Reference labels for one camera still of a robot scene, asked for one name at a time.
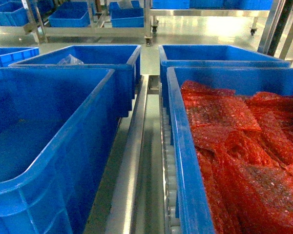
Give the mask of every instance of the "cart wheel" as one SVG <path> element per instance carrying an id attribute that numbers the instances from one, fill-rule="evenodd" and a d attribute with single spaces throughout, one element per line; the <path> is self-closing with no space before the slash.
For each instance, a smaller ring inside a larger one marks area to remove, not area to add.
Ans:
<path id="1" fill-rule="evenodd" d="M 151 39 L 147 38 L 146 39 L 146 46 L 151 46 L 151 45 L 152 45 Z"/>
<path id="2" fill-rule="evenodd" d="M 152 33 L 157 33 L 157 26 L 152 26 Z"/>
<path id="3" fill-rule="evenodd" d="M 256 33 L 256 31 L 257 31 L 257 28 L 252 28 L 251 29 L 251 35 L 254 36 L 254 34 Z"/>

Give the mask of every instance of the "red packaging material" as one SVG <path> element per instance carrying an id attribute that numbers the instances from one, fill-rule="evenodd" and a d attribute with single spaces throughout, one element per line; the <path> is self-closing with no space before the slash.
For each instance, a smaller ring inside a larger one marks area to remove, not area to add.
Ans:
<path id="1" fill-rule="evenodd" d="M 293 177 L 275 167 L 246 164 L 223 155 L 218 171 L 225 201 L 246 234 L 293 234 Z"/>
<path id="2" fill-rule="evenodd" d="M 238 130 L 260 131 L 251 111 L 238 97 L 199 96 L 184 104 L 191 128 L 204 125 L 221 125 Z"/>

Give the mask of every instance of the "shiny gray floor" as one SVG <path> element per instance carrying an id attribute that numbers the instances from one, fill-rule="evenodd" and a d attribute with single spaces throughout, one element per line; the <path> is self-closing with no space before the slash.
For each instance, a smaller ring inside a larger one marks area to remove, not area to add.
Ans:
<path id="1" fill-rule="evenodd" d="M 280 54 L 293 15 L 282 36 L 276 56 Z M 158 45 L 160 44 L 230 44 L 242 48 L 257 50 L 266 19 L 258 21 L 258 31 L 250 35 L 253 18 L 221 17 L 158 17 L 158 34 L 153 46 L 146 47 L 145 40 L 130 38 L 51 38 L 51 42 L 39 45 L 40 53 L 73 44 L 141 44 L 142 74 L 159 74 Z M 0 36 L 0 46 L 37 46 L 31 35 L 22 37 Z M 161 175 L 161 138 L 159 126 L 159 102 L 157 95 L 148 96 L 144 141 L 144 185 L 140 188 L 137 208 L 138 234 L 163 233 L 162 220 L 162 175 Z M 95 206 L 91 212 L 85 234 L 101 234 L 105 230 L 105 221 L 122 160 L 130 118 L 122 121 L 113 152 L 107 164 Z"/>

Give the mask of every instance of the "blue plastic bin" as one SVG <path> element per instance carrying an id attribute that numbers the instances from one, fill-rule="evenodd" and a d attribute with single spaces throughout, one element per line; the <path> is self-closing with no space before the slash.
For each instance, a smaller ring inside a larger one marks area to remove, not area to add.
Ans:
<path id="1" fill-rule="evenodd" d="M 132 8 L 123 10 L 113 10 L 111 22 L 114 28 L 143 28 L 144 13 L 143 8 Z"/>
<path id="2" fill-rule="evenodd" d="M 270 10 L 273 0 L 241 0 L 242 10 Z"/>
<path id="3" fill-rule="evenodd" d="M 48 54 L 11 64 L 20 67 L 60 67 L 58 62 L 69 54 L 80 59 L 84 65 L 80 67 L 111 68 L 116 70 L 119 77 L 119 92 L 125 94 L 125 99 L 119 105 L 121 117 L 127 117 L 132 110 L 135 81 L 140 81 L 140 45 L 80 45 L 69 46 Z"/>
<path id="4" fill-rule="evenodd" d="M 82 234 L 117 131 L 107 69 L 0 69 L 0 234 Z"/>
<path id="5" fill-rule="evenodd" d="M 180 88 L 193 80 L 237 95 L 259 91 L 293 95 L 291 68 L 168 68 L 169 105 L 175 147 L 177 194 L 183 234 L 215 233 Z"/>
<path id="6" fill-rule="evenodd" d="M 24 26 L 28 18 L 22 3 L 7 2 L 0 5 L 0 26 Z"/>
<path id="7" fill-rule="evenodd" d="M 37 47 L 0 48 L 0 67 L 39 55 Z"/>
<path id="8" fill-rule="evenodd" d="M 224 7 L 224 0 L 190 0 L 190 7 L 221 9 Z"/>
<path id="9" fill-rule="evenodd" d="M 198 67 L 289 67 L 284 60 L 230 45 L 159 46 L 164 106 L 168 107 L 167 68 Z"/>
<path id="10" fill-rule="evenodd" d="M 90 24 L 88 11 L 57 10 L 48 17 L 51 27 L 87 27 Z"/>
<path id="11" fill-rule="evenodd" d="M 189 9 L 190 0 L 153 0 L 153 9 Z"/>

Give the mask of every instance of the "blue plastic crate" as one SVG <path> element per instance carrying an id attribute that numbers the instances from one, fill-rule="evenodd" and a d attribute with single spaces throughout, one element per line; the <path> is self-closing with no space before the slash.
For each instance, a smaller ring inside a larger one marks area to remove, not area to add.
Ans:
<path id="1" fill-rule="evenodd" d="M 51 27 L 87 27 L 90 24 L 88 11 L 57 10 L 48 17 Z"/>
<path id="2" fill-rule="evenodd" d="M 39 55 L 37 47 L 0 48 L 0 67 Z"/>
<path id="3" fill-rule="evenodd" d="M 107 69 L 0 69 L 0 234 L 82 234 L 117 131 Z"/>
<path id="4" fill-rule="evenodd" d="M 132 110 L 132 99 L 135 97 L 135 83 L 140 81 L 140 45 L 81 45 L 69 46 L 48 54 L 17 62 L 11 66 L 21 67 L 64 67 L 57 63 L 69 54 L 80 59 L 84 65 L 75 67 L 100 67 L 115 69 L 119 77 L 118 89 L 125 94 L 119 105 L 121 117 L 127 117 Z"/>
<path id="5" fill-rule="evenodd" d="M 230 45 L 159 46 L 164 106 L 168 107 L 167 68 L 198 67 L 289 67 L 284 60 Z"/>
<path id="6" fill-rule="evenodd" d="M 143 8 L 131 8 L 123 10 L 113 10 L 111 22 L 114 28 L 143 28 L 144 13 Z"/>
<path id="7" fill-rule="evenodd" d="M 259 91 L 293 95 L 291 68 L 168 68 L 169 105 L 175 147 L 177 194 L 183 234 L 215 233 L 180 88 L 193 80 L 237 95 Z"/>
<path id="8" fill-rule="evenodd" d="M 189 9 L 190 0 L 153 0 L 153 9 Z"/>
<path id="9" fill-rule="evenodd" d="M 241 0 L 242 10 L 270 10 L 273 0 Z"/>
<path id="10" fill-rule="evenodd" d="M 221 9 L 224 7 L 224 0 L 190 0 L 190 7 Z"/>
<path id="11" fill-rule="evenodd" d="M 24 26 L 28 18 L 22 3 L 7 2 L 0 5 L 0 26 Z"/>

